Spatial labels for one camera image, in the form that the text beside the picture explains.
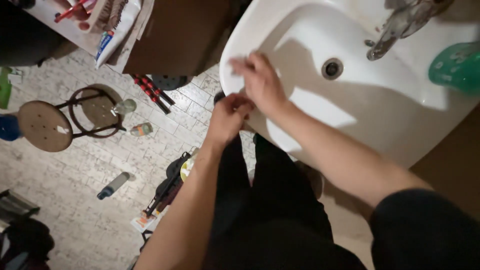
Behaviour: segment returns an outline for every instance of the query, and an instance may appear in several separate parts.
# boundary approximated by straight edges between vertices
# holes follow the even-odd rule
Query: green plastic object
[[[12,72],[11,68],[3,67],[0,72],[0,109],[8,108],[12,85],[8,79],[8,74]]]
[[[436,85],[480,95],[480,41],[446,48],[431,64],[428,76]]]

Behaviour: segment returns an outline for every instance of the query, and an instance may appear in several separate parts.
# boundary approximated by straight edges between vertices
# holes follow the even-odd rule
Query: black pants
[[[240,136],[223,151],[218,169],[211,237],[275,219],[295,220],[333,241],[324,206],[306,175],[281,149],[258,134],[255,179],[250,187]]]

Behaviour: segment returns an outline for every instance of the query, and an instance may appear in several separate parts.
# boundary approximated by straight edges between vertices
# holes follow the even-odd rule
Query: person's left hand
[[[213,109],[205,141],[225,147],[239,133],[243,120],[253,108],[253,102],[241,94],[221,99]]]

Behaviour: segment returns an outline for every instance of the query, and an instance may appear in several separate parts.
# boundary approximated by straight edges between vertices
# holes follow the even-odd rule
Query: faucet
[[[454,0],[402,0],[384,25],[380,40],[367,52],[367,59],[382,58],[401,38],[414,34],[444,12]]]

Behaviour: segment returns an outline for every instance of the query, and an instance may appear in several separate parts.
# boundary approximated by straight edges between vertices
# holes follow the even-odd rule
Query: sleeve
[[[370,219],[376,269],[480,269],[480,226],[429,190],[394,193]]]

